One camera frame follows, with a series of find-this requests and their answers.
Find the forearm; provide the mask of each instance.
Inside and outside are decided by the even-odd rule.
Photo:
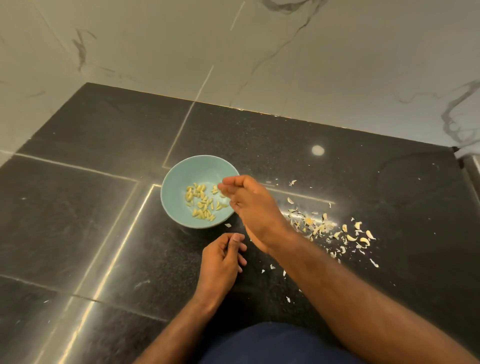
[[[383,295],[292,232],[271,255],[339,340],[371,363],[477,363],[442,331]]]
[[[207,304],[205,300],[194,296],[135,361],[135,364],[185,362],[217,306],[217,304]]]

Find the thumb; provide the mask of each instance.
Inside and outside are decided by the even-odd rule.
[[[233,263],[236,263],[238,259],[240,237],[241,235],[236,232],[235,234],[232,235],[232,237],[230,238],[230,241],[228,242],[226,259]]]

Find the right hand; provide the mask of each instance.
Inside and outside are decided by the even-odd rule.
[[[292,230],[267,189],[252,177],[226,177],[218,189],[230,199],[248,235],[263,252],[270,253],[271,246]]]

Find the left hand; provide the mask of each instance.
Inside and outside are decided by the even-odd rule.
[[[244,239],[243,234],[225,233],[204,248],[195,298],[214,308],[220,306],[233,287],[237,273],[242,272],[241,266],[247,265],[239,253],[247,250],[242,243]]]

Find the bowl rim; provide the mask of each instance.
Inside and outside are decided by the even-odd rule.
[[[170,213],[167,211],[167,209],[165,208],[165,204],[163,203],[163,185],[164,185],[164,182],[165,180],[167,179],[168,175],[170,174],[170,172],[173,171],[173,169],[178,166],[180,163],[186,161],[186,160],[189,160],[189,159],[193,159],[193,158],[197,158],[197,157],[213,157],[213,158],[216,158],[216,159],[220,159],[224,162],[226,162],[227,164],[229,164],[233,169],[234,171],[237,173],[236,175],[237,176],[240,176],[238,170],[235,168],[235,166],[233,164],[231,164],[229,161],[227,161],[226,159],[223,159],[221,157],[217,157],[217,156],[212,156],[210,154],[199,154],[199,155],[196,155],[196,156],[191,156],[191,157],[188,157],[188,158],[185,158],[185,159],[182,159],[180,162],[176,163],[172,168],[170,168],[170,170],[167,172],[167,174],[165,175],[165,177],[163,178],[163,181],[162,181],[162,187],[160,188],[160,201],[162,203],[162,207],[163,207],[163,210],[167,213],[167,215],[173,220],[175,221],[177,224],[181,225],[181,226],[184,226],[186,228],[189,228],[189,229],[208,229],[208,228],[212,228],[214,226],[217,226],[217,225],[220,225],[222,222],[224,221],[227,221],[227,219],[230,218],[230,216],[232,216],[235,211],[232,209],[232,212],[230,213],[230,215],[228,215],[226,218],[224,218],[223,220],[219,220],[218,222],[216,222],[215,224],[213,225],[209,225],[209,226],[204,226],[204,227],[196,227],[196,226],[189,226],[189,225],[185,225],[179,221],[177,221],[173,216],[170,215]]]

